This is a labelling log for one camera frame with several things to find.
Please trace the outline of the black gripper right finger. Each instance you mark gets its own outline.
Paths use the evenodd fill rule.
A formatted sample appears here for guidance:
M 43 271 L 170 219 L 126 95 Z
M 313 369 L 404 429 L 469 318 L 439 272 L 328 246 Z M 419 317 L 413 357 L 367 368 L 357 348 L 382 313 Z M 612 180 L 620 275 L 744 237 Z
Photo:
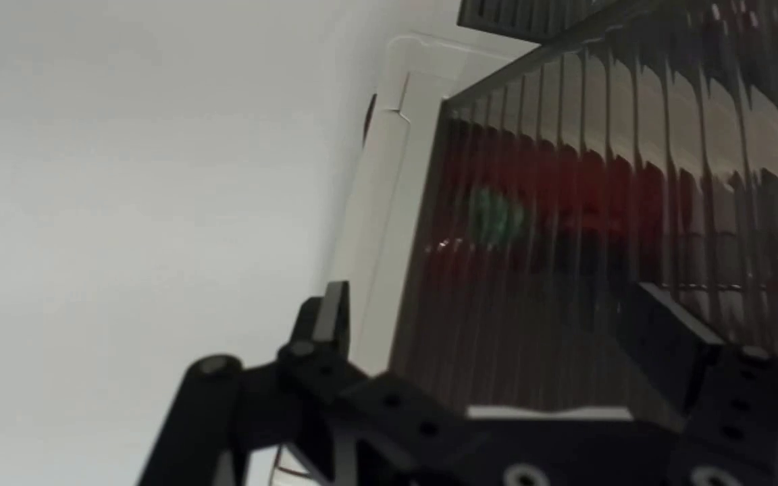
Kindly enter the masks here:
M 654 391 L 689 425 L 723 417 L 729 346 L 655 283 L 631 283 L 619 306 L 619 342 Z

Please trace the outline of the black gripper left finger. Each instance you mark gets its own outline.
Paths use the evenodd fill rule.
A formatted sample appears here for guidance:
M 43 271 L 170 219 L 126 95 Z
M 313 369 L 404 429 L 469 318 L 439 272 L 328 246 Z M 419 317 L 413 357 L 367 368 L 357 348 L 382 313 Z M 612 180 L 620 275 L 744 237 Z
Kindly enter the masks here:
M 346 282 L 328 282 L 318 298 L 308 298 L 295 318 L 284 357 L 301 358 L 331 350 L 346 358 L 350 346 L 350 300 Z

